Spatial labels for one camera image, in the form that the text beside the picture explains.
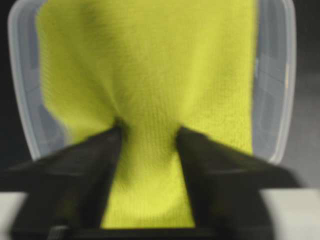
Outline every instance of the yellow cloth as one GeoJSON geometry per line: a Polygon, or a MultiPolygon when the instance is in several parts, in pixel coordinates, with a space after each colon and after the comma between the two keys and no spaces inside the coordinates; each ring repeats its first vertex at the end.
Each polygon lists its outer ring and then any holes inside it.
{"type": "Polygon", "coordinates": [[[175,134],[252,152],[256,0],[48,0],[44,101],[72,142],[125,129],[102,228],[193,227],[175,134]]]}

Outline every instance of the black background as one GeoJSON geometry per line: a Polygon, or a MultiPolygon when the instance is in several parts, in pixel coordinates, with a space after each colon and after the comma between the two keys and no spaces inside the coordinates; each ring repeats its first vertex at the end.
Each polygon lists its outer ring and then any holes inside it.
{"type": "MultiPolygon", "coordinates": [[[[1,1],[0,170],[30,161],[11,76],[7,18],[14,0],[1,1]]],[[[297,78],[293,117],[283,164],[296,167],[320,187],[320,1],[294,0],[297,18],[297,78]],[[316,143],[304,139],[314,138],[316,143]],[[309,168],[302,167],[308,158],[309,168]]]]}

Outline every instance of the white surface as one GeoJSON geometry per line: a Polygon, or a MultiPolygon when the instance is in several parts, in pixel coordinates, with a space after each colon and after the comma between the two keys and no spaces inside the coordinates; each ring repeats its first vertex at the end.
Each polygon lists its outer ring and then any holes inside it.
{"type": "Polygon", "coordinates": [[[320,191],[266,189],[261,191],[276,240],[320,239],[320,191]]]}
{"type": "Polygon", "coordinates": [[[28,46],[28,40],[30,39],[28,34],[32,35],[33,33],[29,32],[31,29],[28,21],[20,21],[20,17],[26,11],[31,14],[33,10],[36,10],[44,2],[45,0],[17,0],[11,8],[8,17],[8,38],[13,85],[24,135],[33,159],[37,159],[41,155],[27,101],[26,85],[28,82],[33,81],[33,79],[28,79],[31,67],[23,67],[24,61],[27,61],[28,57],[30,57],[30,53],[26,54],[29,51],[28,48],[30,48],[28,46]],[[28,33],[21,32],[20,29],[23,28],[28,33]]]}
{"type": "Polygon", "coordinates": [[[9,231],[27,198],[23,192],[0,193],[0,240],[10,240],[9,231]]]}

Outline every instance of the clear plastic container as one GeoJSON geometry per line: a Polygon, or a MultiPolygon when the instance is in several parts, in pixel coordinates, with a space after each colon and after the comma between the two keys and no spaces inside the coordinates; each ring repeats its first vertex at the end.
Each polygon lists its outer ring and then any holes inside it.
{"type": "MultiPolygon", "coordinates": [[[[258,0],[259,35],[253,87],[253,153],[281,162],[288,138],[296,80],[296,18],[292,0],[258,0]]],[[[8,20],[15,94],[33,159],[68,145],[61,125],[44,107],[39,77],[37,10],[46,0],[18,0],[8,20]]]]}

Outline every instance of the microfiber towel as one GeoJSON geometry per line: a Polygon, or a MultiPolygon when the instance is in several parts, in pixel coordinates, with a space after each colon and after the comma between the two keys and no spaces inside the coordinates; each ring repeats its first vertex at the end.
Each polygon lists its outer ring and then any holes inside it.
{"type": "Polygon", "coordinates": [[[252,152],[256,0],[48,0],[45,106],[72,143],[124,129],[102,228],[194,227],[180,126],[252,152]]]}

